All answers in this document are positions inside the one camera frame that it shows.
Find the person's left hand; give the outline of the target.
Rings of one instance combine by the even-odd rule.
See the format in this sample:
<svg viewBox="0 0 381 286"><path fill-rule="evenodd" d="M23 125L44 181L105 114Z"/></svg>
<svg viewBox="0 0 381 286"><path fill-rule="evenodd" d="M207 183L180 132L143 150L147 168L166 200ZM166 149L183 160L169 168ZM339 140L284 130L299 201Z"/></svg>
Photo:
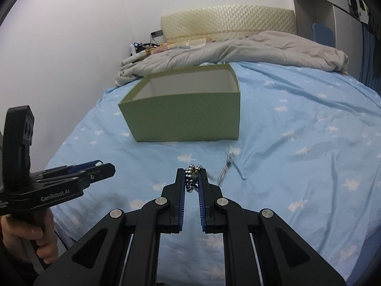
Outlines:
<svg viewBox="0 0 381 286"><path fill-rule="evenodd" d="M35 241L37 256L46 264L53 263L58 257L57 236L54 231L54 215L51 209L42 212L43 227L31 225L11 215L1 216L1 236L6 250L20 260L30 262L24 250L22 239Z"/></svg>

